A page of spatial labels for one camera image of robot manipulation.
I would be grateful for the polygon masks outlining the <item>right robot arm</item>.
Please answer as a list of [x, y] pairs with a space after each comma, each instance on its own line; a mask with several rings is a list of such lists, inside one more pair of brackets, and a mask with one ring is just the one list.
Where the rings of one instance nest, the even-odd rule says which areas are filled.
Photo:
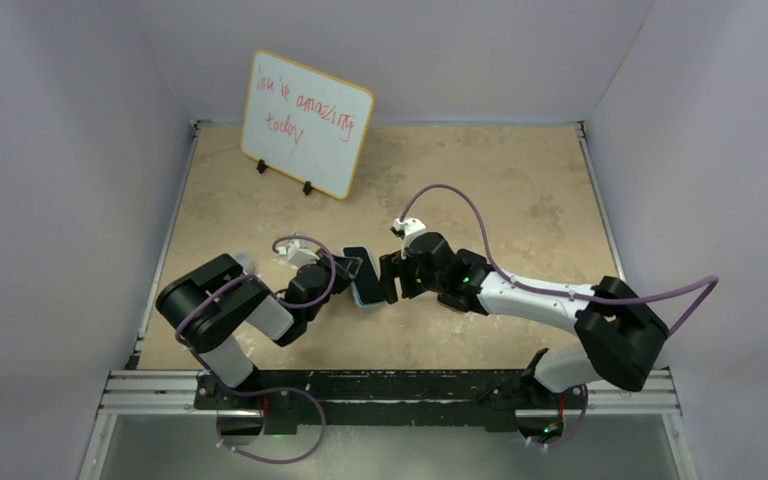
[[379, 283], [390, 304], [432, 292], [451, 310], [524, 318], [575, 336], [576, 343], [532, 358], [521, 392], [536, 407], [592, 381], [642, 390], [669, 334], [618, 278], [605, 276], [596, 285], [535, 282], [499, 270], [473, 251], [453, 250], [438, 232], [423, 233], [380, 256], [379, 266]]

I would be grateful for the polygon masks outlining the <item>phone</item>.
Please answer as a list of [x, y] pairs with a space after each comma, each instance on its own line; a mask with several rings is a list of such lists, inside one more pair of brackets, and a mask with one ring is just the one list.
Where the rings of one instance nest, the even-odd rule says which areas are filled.
[[368, 248], [364, 246], [344, 246], [341, 254], [360, 260], [360, 267], [351, 286], [355, 304], [360, 308], [370, 308], [385, 302], [375, 264]]

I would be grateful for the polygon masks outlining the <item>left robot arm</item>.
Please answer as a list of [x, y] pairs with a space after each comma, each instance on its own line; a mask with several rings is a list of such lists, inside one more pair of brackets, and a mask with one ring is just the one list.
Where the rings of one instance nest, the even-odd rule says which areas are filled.
[[220, 380], [219, 395], [232, 408], [244, 409], [268, 385], [243, 352], [234, 332], [247, 324], [278, 346], [302, 336], [330, 297], [347, 290], [363, 261], [321, 250], [300, 267], [283, 290], [288, 308], [264, 283], [229, 254], [221, 254], [167, 285], [155, 308], [175, 329], [176, 339]]

